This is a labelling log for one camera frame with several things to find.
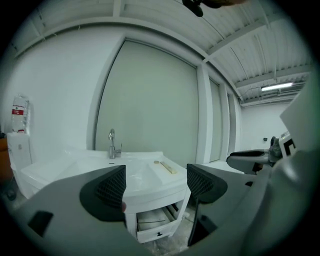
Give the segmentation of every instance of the white pipe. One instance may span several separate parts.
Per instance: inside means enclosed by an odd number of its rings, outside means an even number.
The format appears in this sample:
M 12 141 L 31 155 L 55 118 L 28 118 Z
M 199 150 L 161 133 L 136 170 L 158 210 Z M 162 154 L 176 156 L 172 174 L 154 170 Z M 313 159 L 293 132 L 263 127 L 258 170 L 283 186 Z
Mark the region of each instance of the white pipe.
M 249 107 L 249 106 L 254 106 L 258 104 L 263 104 L 263 103 L 269 103 L 269 102 L 279 102 L 279 101 L 285 101 L 285 100 L 293 100 L 296 97 L 296 95 L 289 95 L 289 96 L 279 96 L 276 98 L 266 98 L 266 99 L 261 99 L 261 100 L 256 100 L 248 103 L 240 103 L 242 107 Z
M 269 99 L 271 97 L 282 97 L 282 96 L 288 96 L 288 95 L 296 95 L 298 94 L 299 90 L 293 90 L 293 91 L 288 91 L 288 92 L 281 92 L 281 93 L 272 93 L 272 94 L 266 94 L 262 95 L 261 99 Z
M 199 53 L 202 57 L 207 58 L 209 55 L 200 48 L 197 44 L 192 42 L 191 40 L 187 39 L 186 37 L 180 35 L 179 33 L 174 32 L 173 30 L 170 30 L 169 28 L 154 24 L 152 22 L 136 19 L 136 18 L 128 18 L 128 17 L 91 17 L 91 18 L 82 18 L 78 20 L 74 20 L 62 25 L 59 25 L 53 29 L 48 30 L 47 32 L 43 33 L 42 36 L 38 36 L 31 42 L 27 43 L 24 47 L 21 48 L 21 50 L 18 51 L 18 53 L 15 55 L 15 58 L 17 58 L 19 55 L 21 55 L 24 51 L 26 51 L 29 47 L 35 45 L 36 43 L 40 42 L 43 38 L 46 38 L 48 36 L 51 36 L 53 33 L 58 33 L 60 31 L 82 26 L 82 25 L 90 25 L 90 24 L 122 24 L 122 25 L 136 25 L 139 27 L 148 28 L 160 33 L 163 33 L 167 36 L 170 36 L 185 45 L 189 46 L 193 50 L 195 50 L 197 53 Z

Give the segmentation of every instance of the drawer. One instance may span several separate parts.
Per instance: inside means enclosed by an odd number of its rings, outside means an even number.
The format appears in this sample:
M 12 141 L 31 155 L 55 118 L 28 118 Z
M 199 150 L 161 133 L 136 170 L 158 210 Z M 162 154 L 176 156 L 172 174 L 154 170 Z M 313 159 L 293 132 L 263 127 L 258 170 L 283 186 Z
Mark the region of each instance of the drawer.
M 180 220 L 174 220 L 168 224 L 159 227 L 155 227 L 144 231 L 138 231 L 137 239 L 140 243 L 146 243 L 152 240 L 169 236 L 171 234 L 171 230 L 174 230 L 174 228 L 178 226 L 180 222 Z
M 137 213 L 137 240 L 146 243 L 172 234 L 181 220 L 176 220 L 167 207 Z

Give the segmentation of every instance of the red label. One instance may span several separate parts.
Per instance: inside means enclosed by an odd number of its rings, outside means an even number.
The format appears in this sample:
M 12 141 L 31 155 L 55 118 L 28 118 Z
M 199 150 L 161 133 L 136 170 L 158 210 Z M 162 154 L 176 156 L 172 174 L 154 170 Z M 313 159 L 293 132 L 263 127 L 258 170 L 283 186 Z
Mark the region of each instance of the red label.
M 17 109 L 12 109 L 12 114 L 13 115 L 24 115 L 24 111 L 23 110 L 17 110 Z

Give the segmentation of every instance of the ceiling beam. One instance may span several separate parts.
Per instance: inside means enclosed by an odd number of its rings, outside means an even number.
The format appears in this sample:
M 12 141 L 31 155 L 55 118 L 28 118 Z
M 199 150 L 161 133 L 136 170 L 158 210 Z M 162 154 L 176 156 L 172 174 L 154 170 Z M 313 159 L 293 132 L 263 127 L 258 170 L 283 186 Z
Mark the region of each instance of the ceiling beam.
M 113 2 L 113 17 L 120 17 L 125 9 L 125 0 L 114 0 Z
M 242 107 L 249 107 L 254 105 L 260 105 L 265 103 L 273 103 L 273 102 L 281 102 L 281 101 L 290 101 L 293 100 L 297 96 L 296 94 L 287 95 L 287 96 L 278 96 L 278 97 L 271 97 L 271 98 L 265 98 L 265 99 L 252 99 L 248 100 L 244 103 L 240 103 Z
M 267 28 L 269 29 L 269 28 L 270 28 L 270 22 L 269 22 L 268 16 L 267 16 L 267 14 L 266 14 L 266 12 L 265 12 L 262 4 L 260 3 L 260 1 L 257 0 L 256 2 L 257 2 L 257 4 L 260 6 L 260 9 L 261 9 L 261 12 L 262 12 L 262 15 L 263 15 L 265 24 L 266 24 Z
M 277 79 L 281 79 L 281 78 L 285 78 L 293 75 L 303 76 L 303 75 L 309 74 L 310 71 L 311 71 L 310 65 L 292 67 L 284 70 L 278 70 L 276 72 L 276 77 L 274 76 L 274 72 L 271 72 L 268 74 L 258 75 L 256 77 L 252 77 L 247 80 L 236 82 L 235 87 L 241 88 L 241 87 L 250 86 L 250 85 L 261 83 L 261 82 L 276 83 Z
M 36 28 L 36 25 L 34 24 L 33 20 L 32 20 L 31 18 L 29 18 L 28 20 L 29 20 L 29 23 L 30 23 L 30 25 L 31 25 L 31 27 L 32 27 L 35 35 L 36 35 L 37 37 L 40 37 L 41 34 L 40 34 L 39 30 Z
M 268 23 L 271 24 L 273 22 L 283 20 L 286 16 L 283 14 L 273 14 L 267 17 Z M 222 50 L 232 46 L 233 44 L 237 43 L 239 40 L 242 40 L 245 37 L 255 35 L 265 29 L 268 28 L 268 24 L 264 18 L 257 20 L 256 22 L 245 26 L 244 28 L 239 29 L 237 32 L 231 34 L 226 39 L 220 41 L 215 46 L 211 47 L 207 54 L 209 55 L 207 58 L 203 60 L 204 63 L 211 60 L 217 54 L 219 54 Z

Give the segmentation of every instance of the ceiling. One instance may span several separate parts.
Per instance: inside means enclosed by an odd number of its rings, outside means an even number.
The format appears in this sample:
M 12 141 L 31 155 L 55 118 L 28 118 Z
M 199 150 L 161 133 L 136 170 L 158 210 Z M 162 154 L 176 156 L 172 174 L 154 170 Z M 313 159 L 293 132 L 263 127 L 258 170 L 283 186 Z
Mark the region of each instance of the ceiling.
M 20 54 L 55 30 L 80 19 L 155 26 L 173 35 L 215 66 L 243 104 L 287 102 L 301 90 L 313 63 L 290 18 L 267 0 L 211 9 L 195 16 L 182 0 L 49 0 L 43 2 L 12 39 Z M 294 86 L 262 92 L 282 82 Z

